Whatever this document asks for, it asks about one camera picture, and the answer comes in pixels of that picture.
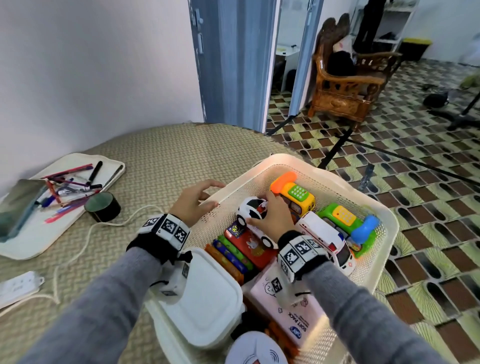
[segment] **orange phone handset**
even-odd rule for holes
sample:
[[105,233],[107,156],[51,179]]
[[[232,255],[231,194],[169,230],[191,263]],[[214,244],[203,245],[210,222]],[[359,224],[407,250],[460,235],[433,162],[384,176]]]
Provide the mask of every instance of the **orange phone handset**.
[[284,173],[280,177],[278,177],[275,181],[272,182],[272,184],[270,185],[270,190],[274,194],[280,194],[285,184],[289,182],[295,182],[296,179],[297,179],[297,174],[295,172],[290,171],[290,172]]

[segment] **round table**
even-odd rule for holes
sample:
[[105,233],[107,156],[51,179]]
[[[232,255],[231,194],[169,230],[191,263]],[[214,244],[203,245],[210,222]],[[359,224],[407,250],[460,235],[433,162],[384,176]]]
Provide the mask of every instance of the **round table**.
[[[302,158],[295,150],[261,133],[203,123],[142,130],[109,140],[85,153],[100,154],[126,165],[125,174],[109,189],[122,207],[114,222],[126,220],[144,205],[167,210],[183,187],[197,181],[214,178],[229,183],[271,153]],[[88,283],[115,262],[148,214],[148,210],[143,211],[126,227],[102,227],[92,234],[84,254],[60,270],[60,305],[33,299],[0,318],[2,363],[15,363]],[[81,249],[93,223],[88,214],[83,214],[36,258],[15,261],[0,257],[0,281],[34,270],[46,280],[41,292],[51,293],[53,269]],[[167,363],[146,310],[140,314],[120,363]]]

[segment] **yellow bin lid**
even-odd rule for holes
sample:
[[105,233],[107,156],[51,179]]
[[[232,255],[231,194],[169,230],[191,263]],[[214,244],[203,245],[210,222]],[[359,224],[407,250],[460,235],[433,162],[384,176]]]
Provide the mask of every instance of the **yellow bin lid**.
[[429,39],[420,39],[420,38],[405,38],[404,43],[415,43],[415,44],[424,44],[426,46],[431,45],[433,42]]

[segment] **white plastic basket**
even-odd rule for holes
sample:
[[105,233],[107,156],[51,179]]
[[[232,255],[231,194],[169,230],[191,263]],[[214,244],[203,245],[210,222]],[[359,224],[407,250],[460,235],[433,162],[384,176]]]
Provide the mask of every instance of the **white plastic basket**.
[[[218,201],[219,207],[192,228],[187,245],[205,247],[233,222],[244,198],[266,192],[275,178],[289,170],[297,173],[296,183],[315,195],[316,209],[335,202],[359,218],[374,214],[380,219],[375,244],[357,261],[357,268],[350,275],[352,281],[373,292],[398,233],[396,217],[387,207],[355,190],[340,177],[291,155],[274,154],[215,193],[211,199]],[[202,351],[189,345],[153,295],[145,304],[153,318],[160,346],[172,364],[224,362],[225,357],[218,352]],[[328,322],[324,320],[320,325],[323,327],[318,330],[318,336],[310,338],[302,348],[297,363],[340,363],[344,358],[347,351]]]

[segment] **tripod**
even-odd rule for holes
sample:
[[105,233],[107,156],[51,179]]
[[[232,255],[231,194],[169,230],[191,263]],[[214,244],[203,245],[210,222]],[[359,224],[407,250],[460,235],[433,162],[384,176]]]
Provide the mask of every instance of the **tripod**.
[[435,111],[435,110],[429,110],[428,113],[434,116],[440,116],[441,118],[445,118],[451,121],[451,124],[447,127],[448,131],[453,131],[456,128],[465,128],[467,126],[480,128],[480,121],[475,120],[474,117],[468,115],[468,112],[470,111],[470,109],[474,107],[474,105],[477,103],[479,99],[480,99],[480,92],[475,96],[472,102],[469,103],[467,108],[463,110],[459,115],[452,115],[449,112]]

